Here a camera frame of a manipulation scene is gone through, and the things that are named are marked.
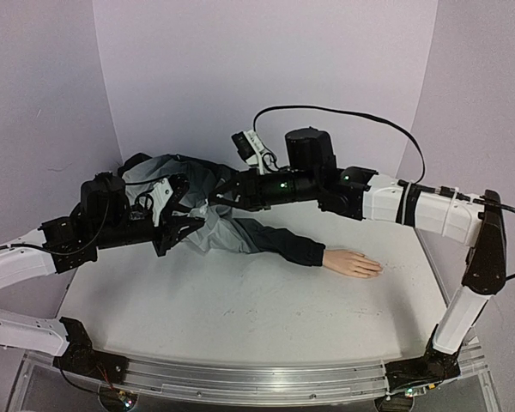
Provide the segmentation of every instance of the white wall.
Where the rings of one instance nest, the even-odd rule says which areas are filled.
[[[0,244],[67,215],[120,153],[91,0],[0,1]],[[0,291],[0,307],[53,317],[68,275]],[[0,411],[22,351],[0,348]]]
[[[230,136],[276,104],[372,112],[412,125],[437,2],[95,0],[106,90],[122,156],[182,153],[243,167]],[[341,166],[394,174],[404,137],[365,120],[267,115],[262,138],[332,135]]]
[[[515,1],[439,2],[431,55],[412,129],[426,156],[426,183],[463,191],[497,190],[515,206]],[[408,147],[400,176],[419,160]],[[515,217],[505,214],[508,270],[515,272]],[[424,234],[453,291],[466,250]],[[477,325],[503,410],[515,411],[515,280],[487,305]]]

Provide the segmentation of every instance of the black sleeve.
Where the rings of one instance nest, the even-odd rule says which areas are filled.
[[[263,226],[255,219],[234,219],[242,226],[258,251],[272,251],[283,258],[302,266],[322,266],[324,246],[322,243],[293,234],[288,229]]]

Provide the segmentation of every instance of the black fabric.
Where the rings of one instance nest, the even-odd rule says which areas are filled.
[[[132,167],[135,167],[139,165],[140,163],[143,163],[144,161],[148,161],[149,159],[152,159],[151,156],[144,153],[138,153],[131,156],[121,167],[117,170],[117,175],[121,178],[122,175],[126,172],[128,172]]]
[[[264,226],[255,219],[235,219],[259,251],[279,253],[283,258],[302,266],[322,266],[325,245],[293,234],[286,228]]]

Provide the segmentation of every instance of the hand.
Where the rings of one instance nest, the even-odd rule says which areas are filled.
[[[356,251],[324,251],[323,266],[345,276],[370,278],[383,270],[378,262]]]

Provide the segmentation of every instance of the white table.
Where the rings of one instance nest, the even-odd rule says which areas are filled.
[[[60,314],[96,348],[156,359],[298,365],[422,354],[445,304],[413,229],[351,221],[316,203],[248,214],[329,248],[380,261],[363,280],[291,264],[273,253],[201,253],[151,244],[99,252],[76,273]]]

